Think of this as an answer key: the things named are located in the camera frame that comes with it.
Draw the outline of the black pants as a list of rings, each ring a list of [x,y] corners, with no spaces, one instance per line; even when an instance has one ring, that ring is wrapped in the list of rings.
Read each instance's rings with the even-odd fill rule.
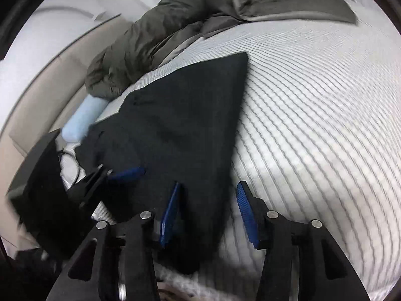
[[[105,206],[118,222],[149,210],[164,223],[171,196],[178,197],[156,260],[183,274],[213,257],[224,230],[247,70],[244,52],[182,67],[128,94],[75,149],[86,172],[144,169],[106,189]]]

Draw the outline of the light blue pillow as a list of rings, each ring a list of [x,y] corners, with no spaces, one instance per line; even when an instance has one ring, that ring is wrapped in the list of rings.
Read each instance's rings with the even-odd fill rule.
[[[109,101],[88,95],[69,118],[61,130],[61,137],[67,143],[78,143],[87,134],[89,127],[102,114]]]

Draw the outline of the beige upholstered headboard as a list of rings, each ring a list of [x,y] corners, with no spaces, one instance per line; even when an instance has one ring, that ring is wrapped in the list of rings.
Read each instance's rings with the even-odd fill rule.
[[[78,109],[86,97],[89,64],[130,25],[115,16],[60,49],[31,80],[6,120],[1,131],[1,240],[11,256],[35,246],[6,200],[18,168],[42,135],[63,127]]]

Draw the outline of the white honeycomb-pattern bed sheet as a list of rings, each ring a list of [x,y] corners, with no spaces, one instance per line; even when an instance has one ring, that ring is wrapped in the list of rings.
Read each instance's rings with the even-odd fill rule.
[[[69,151],[85,171],[118,169],[137,128],[123,107],[182,67],[246,52],[232,178],[289,219],[320,219],[370,299],[385,300],[400,281],[400,34],[373,0],[343,1],[353,25],[273,20],[197,39],[111,102]]]

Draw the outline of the grey-green duvet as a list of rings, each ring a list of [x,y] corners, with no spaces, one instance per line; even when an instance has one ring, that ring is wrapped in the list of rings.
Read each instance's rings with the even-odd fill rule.
[[[92,60],[86,91],[112,101],[198,38],[266,20],[355,25],[357,16],[345,0],[161,0]]]

